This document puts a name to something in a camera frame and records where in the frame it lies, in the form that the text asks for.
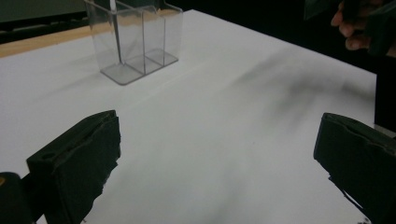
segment clear acrylic container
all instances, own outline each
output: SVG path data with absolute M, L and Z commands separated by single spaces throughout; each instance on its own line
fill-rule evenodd
M 180 52 L 183 11 L 163 0 L 84 0 L 101 73 L 120 85 L 171 63 Z

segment dark floor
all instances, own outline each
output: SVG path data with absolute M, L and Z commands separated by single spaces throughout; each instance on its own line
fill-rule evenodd
M 366 50 L 346 50 L 345 39 L 337 28 L 330 26 L 337 6 L 309 21 L 304 21 L 304 0 L 263 0 L 260 3 L 246 0 L 240 2 L 243 5 L 224 0 L 211 1 L 211 3 L 168 0 L 167 3 L 181 7 L 185 11 L 189 9 L 202 11 L 377 74 L 375 123 L 396 131 L 396 116 L 393 116 L 396 114 L 396 109 L 391 106 L 391 96 L 396 95 L 396 89 L 393 88 L 393 83 L 396 83 L 396 59 L 370 56 Z M 84 12 L 64 15 L 60 19 L 46 18 L 41 22 L 47 23 L 46 26 L 0 33 L 0 43 L 87 25 L 87 20 L 84 18 L 86 18 Z

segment white tabletop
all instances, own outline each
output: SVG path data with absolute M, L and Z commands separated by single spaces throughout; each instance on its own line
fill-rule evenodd
M 116 109 L 122 154 L 88 223 L 363 221 L 313 150 L 324 112 L 373 126 L 375 75 L 194 10 L 182 32 L 179 62 L 127 86 L 99 73 L 90 37 L 1 59 L 0 171 L 28 174 Z

